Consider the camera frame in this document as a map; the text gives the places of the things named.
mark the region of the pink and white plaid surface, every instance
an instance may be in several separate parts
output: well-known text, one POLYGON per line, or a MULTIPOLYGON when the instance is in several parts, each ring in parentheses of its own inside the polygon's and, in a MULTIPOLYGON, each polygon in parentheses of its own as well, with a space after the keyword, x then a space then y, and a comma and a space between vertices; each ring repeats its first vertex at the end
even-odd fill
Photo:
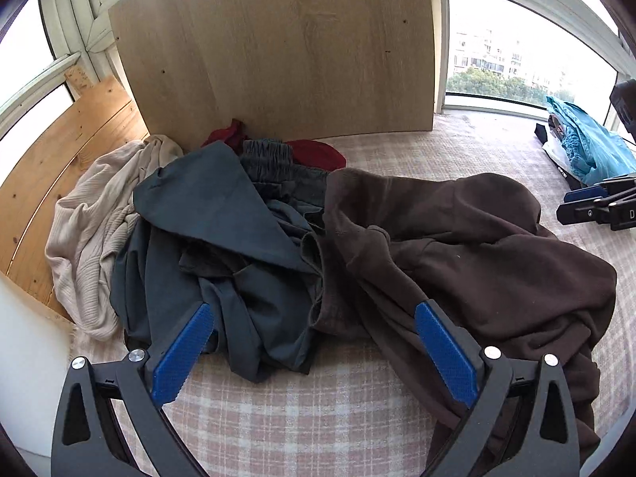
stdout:
MULTIPOLYGON (((539 199, 542 223, 561 240, 604 258, 618 272, 616 311, 594 350, 601 369, 594 402, 603 436, 634 394, 636 239, 597 224, 561 226, 555 210, 568 187, 533 134, 531 120, 477 112, 435 117, 429 133, 341 136, 325 142, 349 167, 431 180, 480 172, 513 177, 539 199)), ((77 331, 72 357, 122 358, 121 339, 99 343, 77 331)), ((124 407, 123 430, 140 468, 156 475, 124 407)), ((433 419, 370 343, 329 339, 309 375, 278 371, 254 385, 222 357, 199 358, 176 402, 164 407, 210 475, 409 476, 425 464, 433 419)))

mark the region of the plaid tablecloth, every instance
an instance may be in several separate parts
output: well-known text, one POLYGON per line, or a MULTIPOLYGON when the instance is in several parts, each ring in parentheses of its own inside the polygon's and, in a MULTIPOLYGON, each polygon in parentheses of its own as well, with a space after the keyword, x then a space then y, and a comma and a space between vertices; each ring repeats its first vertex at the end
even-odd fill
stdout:
MULTIPOLYGON (((618 299, 594 357, 601 369, 594 408, 603 436, 634 393, 636 238, 597 224, 561 226, 555 210, 568 187, 533 134, 531 120, 477 112, 435 117, 429 133, 341 136, 325 140, 349 167, 431 180, 496 172, 539 199, 541 222, 565 242, 604 258, 618 272, 618 299)), ((98 343, 75 333, 72 356, 93 363, 125 355, 121 339, 98 343)), ((210 475, 408 476, 424 469, 433 419, 370 342, 330 339, 308 376, 278 371, 253 385, 222 357, 200 357, 176 402, 164 407, 210 475)), ((124 407, 123 430, 140 468, 156 475, 124 407)))

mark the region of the red cloth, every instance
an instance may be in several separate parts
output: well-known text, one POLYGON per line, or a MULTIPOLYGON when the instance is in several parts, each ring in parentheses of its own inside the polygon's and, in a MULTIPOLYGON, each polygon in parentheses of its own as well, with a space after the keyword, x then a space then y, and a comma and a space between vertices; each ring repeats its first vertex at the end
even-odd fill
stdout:
POLYGON ((344 169, 347 160, 331 145, 313 140, 291 140, 286 142, 294 149, 294 163, 306 167, 316 167, 327 172, 344 169))
MULTIPOLYGON (((243 132, 243 122, 233 119, 230 127, 213 131, 201 146, 220 140, 240 154, 243 152, 243 142, 248 139, 249 137, 243 132)), ((347 165, 345 157, 326 143, 314 140, 292 140, 286 143, 294 151, 294 163, 299 165, 323 169, 327 172, 344 169, 347 165)))

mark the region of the blue gripper pad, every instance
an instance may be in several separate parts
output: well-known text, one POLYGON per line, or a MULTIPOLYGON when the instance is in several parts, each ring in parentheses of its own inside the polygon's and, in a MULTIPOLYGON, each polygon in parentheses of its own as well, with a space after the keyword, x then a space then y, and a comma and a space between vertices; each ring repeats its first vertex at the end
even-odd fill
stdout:
POLYGON ((415 327, 452 397, 471 407, 479 394, 475 367, 425 301, 415 307, 415 327))
POLYGON ((183 327, 153 372, 150 396, 157 406, 176 400, 196 359, 214 330, 214 315, 202 304, 183 327))
POLYGON ((564 203, 571 203, 574 201, 582 201, 583 199, 607 197, 607 190, 602 186, 590 186, 589 188, 581 188, 580 190, 572 190, 563 197, 564 203))

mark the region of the beige sweater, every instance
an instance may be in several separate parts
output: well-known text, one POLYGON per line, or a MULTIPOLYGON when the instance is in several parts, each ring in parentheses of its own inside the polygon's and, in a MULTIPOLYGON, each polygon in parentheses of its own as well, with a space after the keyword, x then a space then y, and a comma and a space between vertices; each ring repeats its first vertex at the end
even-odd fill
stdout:
POLYGON ((118 328, 110 305, 112 268, 138 214, 132 191, 158 167, 183 155, 166 136, 134 140, 99 157, 55 205, 45 254, 55 296, 72 320, 95 339, 118 328))

